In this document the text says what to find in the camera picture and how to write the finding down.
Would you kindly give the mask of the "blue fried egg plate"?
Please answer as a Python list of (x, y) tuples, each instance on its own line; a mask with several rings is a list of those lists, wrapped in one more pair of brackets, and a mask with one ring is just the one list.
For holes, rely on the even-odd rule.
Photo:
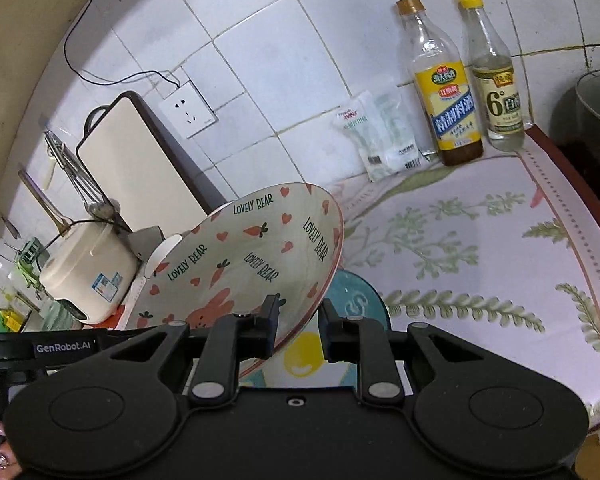
[[(339, 270), (325, 298), (340, 318), (371, 318), (383, 328), (390, 327), (389, 315), (378, 292), (364, 278)], [(282, 352), (264, 362), (242, 380), (244, 386), (256, 388), (330, 388), (355, 387), (356, 365), (349, 361), (330, 362), (326, 356), (341, 356), (352, 336), (342, 328), (328, 328), (314, 315), (304, 330)]]

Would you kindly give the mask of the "rabbit carrot deep plate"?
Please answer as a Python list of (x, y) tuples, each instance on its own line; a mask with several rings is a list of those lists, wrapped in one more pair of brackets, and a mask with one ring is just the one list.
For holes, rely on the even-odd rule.
[(280, 295), (275, 351), (308, 325), (342, 253), (343, 214), (316, 184), (289, 182), (234, 200), (183, 233), (169, 265), (146, 278), (129, 328), (182, 320), (211, 326), (223, 315), (255, 314)]

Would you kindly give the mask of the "small white ribbed bowl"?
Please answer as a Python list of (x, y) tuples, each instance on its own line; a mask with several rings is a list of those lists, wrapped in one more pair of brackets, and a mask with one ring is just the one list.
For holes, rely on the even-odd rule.
[(166, 261), (166, 257), (172, 252), (172, 250), (180, 244), (182, 240), (181, 234), (173, 234), (163, 240), (154, 252), (150, 255), (144, 270), (144, 277), (151, 278), (162, 272), (169, 263)]

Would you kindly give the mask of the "cream rice cooker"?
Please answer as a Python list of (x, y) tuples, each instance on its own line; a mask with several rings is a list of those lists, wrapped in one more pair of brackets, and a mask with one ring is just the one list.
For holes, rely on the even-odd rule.
[(70, 304), (83, 324), (96, 325), (114, 313), (128, 291), (138, 260), (105, 222), (73, 226), (46, 261), (40, 282), (56, 300)]

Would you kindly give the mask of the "grey cleaver knife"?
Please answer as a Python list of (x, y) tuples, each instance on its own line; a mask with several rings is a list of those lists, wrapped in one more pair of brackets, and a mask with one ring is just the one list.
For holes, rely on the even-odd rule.
[(126, 244), (141, 262), (147, 262), (163, 241), (164, 235), (162, 229), (158, 226), (150, 226), (126, 234)]

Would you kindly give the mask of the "wooden spatula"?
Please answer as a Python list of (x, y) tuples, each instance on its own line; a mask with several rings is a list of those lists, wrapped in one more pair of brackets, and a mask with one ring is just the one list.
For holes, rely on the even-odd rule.
[(50, 221), (53, 223), (58, 233), (61, 236), (65, 236), (70, 230), (72, 220), (60, 212), (60, 210), (34, 182), (30, 174), (27, 173), (27, 170), (20, 168), (18, 170), (18, 177), (36, 202), (43, 209), (43, 211), (48, 215), (48, 218), (50, 218)]

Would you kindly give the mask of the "cream cutting board black edge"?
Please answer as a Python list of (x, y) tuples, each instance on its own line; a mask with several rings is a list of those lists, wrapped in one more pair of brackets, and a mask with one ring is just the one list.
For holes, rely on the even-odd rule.
[(76, 157), (134, 232), (158, 226), (166, 237), (183, 234), (227, 203), (133, 91), (87, 118)]

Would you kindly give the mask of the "hanging metal ladle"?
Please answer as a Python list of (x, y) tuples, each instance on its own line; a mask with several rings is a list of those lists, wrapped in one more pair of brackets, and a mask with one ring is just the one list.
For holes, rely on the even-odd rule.
[(117, 213), (114, 204), (108, 200), (95, 180), (88, 174), (82, 162), (50, 129), (45, 129), (43, 136), (47, 151), (56, 160), (69, 183), (80, 196), (85, 211), (94, 219), (114, 221)]

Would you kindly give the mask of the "white plastic seasoning bag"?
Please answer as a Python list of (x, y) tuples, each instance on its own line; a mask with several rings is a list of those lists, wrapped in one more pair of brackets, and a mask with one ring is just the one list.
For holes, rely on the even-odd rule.
[(332, 124), (354, 143), (370, 182), (422, 166), (416, 129), (390, 76), (343, 103)]

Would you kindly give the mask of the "cooking wine bottle yellow label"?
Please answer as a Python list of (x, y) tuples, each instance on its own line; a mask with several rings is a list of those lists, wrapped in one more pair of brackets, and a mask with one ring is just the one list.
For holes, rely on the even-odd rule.
[(400, 0), (396, 7), (405, 30), (407, 69), (439, 158), (446, 166), (458, 166), (481, 157), (480, 119), (460, 51), (428, 18), (420, 0)]

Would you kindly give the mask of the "white vinegar bottle yellow cap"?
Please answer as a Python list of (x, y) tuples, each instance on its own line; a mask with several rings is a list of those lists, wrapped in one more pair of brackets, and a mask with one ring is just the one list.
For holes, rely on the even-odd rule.
[(467, 30), (472, 78), (490, 144), (504, 152), (524, 145), (524, 118), (513, 59), (482, 0), (458, 0)]

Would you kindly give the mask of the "black wok with glass lid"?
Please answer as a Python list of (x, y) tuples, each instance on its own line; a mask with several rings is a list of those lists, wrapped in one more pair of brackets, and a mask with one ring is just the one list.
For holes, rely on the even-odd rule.
[(600, 69), (582, 75), (560, 98), (548, 136), (581, 174), (600, 178)]

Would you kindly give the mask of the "white wall power socket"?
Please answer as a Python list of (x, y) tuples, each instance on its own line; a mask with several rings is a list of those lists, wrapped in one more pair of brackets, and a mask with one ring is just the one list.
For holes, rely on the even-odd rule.
[(214, 125), (218, 118), (192, 82), (186, 82), (159, 104), (159, 110), (182, 139)]

